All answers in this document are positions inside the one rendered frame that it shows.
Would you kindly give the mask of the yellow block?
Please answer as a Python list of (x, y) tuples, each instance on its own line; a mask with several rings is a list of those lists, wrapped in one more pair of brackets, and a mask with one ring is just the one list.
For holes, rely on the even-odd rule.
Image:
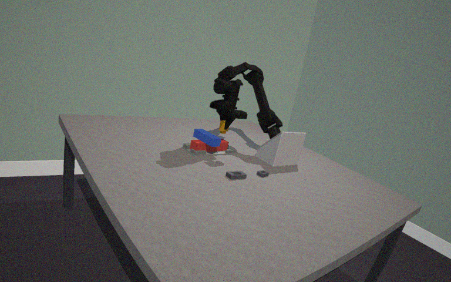
[(226, 131), (228, 131), (228, 128), (229, 128), (229, 127), (228, 127), (226, 130), (224, 129), (225, 123), (226, 123), (225, 120), (221, 120), (221, 122), (220, 122), (219, 130), (220, 130), (220, 133), (221, 133), (221, 134), (226, 133)]

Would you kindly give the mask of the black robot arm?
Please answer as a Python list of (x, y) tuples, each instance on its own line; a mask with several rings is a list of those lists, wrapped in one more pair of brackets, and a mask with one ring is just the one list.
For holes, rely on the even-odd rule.
[[(244, 74), (246, 70), (252, 70), (248, 74)], [(258, 103), (259, 112), (257, 113), (259, 124), (264, 133), (268, 133), (270, 139), (281, 133), (280, 127), (282, 122), (277, 117), (274, 111), (269, 107), (268, 100), (263, 87), (263, 72), (260, 68), (255, 65), (250, 65), (244, 62), (238, 66), (227, 66), (221, 72), (218, 73), (218, 78), (214, 80), (213, 90), (217, 94), (229, 94), (233, 96), (238, 96), (240, 91), (240, 86), (243, 83), (240, 79), (232, 80), (237, 75), (242, 74), (243, 78), (248, 81), (250, 85), (253, 86), (255, 97)], [(231, 81), (230, 81), (231, 80)], [(213, 102), (213, 108), (220, 110), (231, 110), (232, 106), (231, 99), (229, 100), (216, 100)], [(276, 123), (276, 124), (275, 124)], [(275, 124), (274, 126), (271, 126)], [(269, 127), (271, 126), (271, 127)], [(268, 128), (269, 127), (269, 128)]]

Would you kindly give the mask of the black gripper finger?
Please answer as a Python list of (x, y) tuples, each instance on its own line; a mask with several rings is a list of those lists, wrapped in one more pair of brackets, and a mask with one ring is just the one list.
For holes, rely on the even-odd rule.
[(225, 115), (227, 115), (229, 112), (219, 112), (219, 111), (216, 111), (216, 112), (218, 112), (218, 114), (220, 115), (220, 121), (221, 120), (226, 120), (226, 116)]
[(226, 116), (226, 120), (225, 120), (226, 122), (225, 122), (224, 129), (226, 130), (236, 118), (234, 118), (230, 115), (225, 115), (225, 116)]

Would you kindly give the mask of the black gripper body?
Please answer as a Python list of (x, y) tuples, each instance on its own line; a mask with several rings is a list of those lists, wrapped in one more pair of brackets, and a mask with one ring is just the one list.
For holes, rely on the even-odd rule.
[[(247, 118), (247, 112), (242, 111), (242, 110), (235, 110), (235, 109), (237, 109), (236, 103), (237, 103), (237, 101), (240, 100), (238, 98), (238, 96), (225, 94), (222, 96), (222, 98), (224, 98), (225, 100), (231, 99), (231, 101), (232, 101), (231, 111), (224, 109), (224, 110), (220, 110), (219, 112), (229, 112), (228, 115), (230, 115), (234, 118), (237, 118), (237, 119), (246, 119)], [(210, 103), (210, 107), (213, 108), (213, 102)]]

